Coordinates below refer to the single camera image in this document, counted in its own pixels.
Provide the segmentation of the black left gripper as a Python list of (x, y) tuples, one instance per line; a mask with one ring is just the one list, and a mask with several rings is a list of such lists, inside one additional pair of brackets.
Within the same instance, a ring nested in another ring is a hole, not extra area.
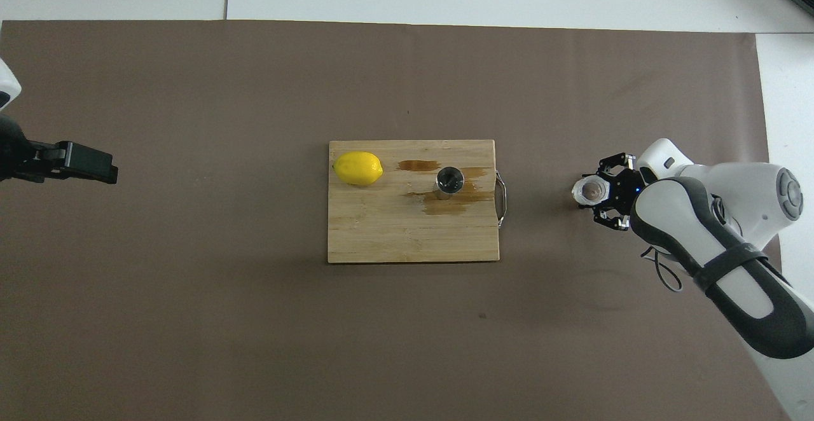
[(32, 181), (30, 175), (18, 171), (18, 167), (29, 160), (28, 172), (38, 177), (118, 183), (118, 168), (114, 166), (111, 154), (70, 141), (55, 144), (37, 142), (33, 146), (36, 150), (32, 158), (33, 147), (20, 125), (11, 117), (1, 114), (1, 181)]

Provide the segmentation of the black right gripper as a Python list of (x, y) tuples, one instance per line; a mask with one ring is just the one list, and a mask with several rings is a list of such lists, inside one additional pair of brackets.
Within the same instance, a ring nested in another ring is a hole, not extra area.
[(630, 229), (630, 212), (634, 201), (645, 188), (642, 175), (635, 169), (636, 156), (619, 153), (602, 158), (596, 172), (583, 177), (608, 177), (609, 206), (593, 206), (593, 220), (612, 230)]

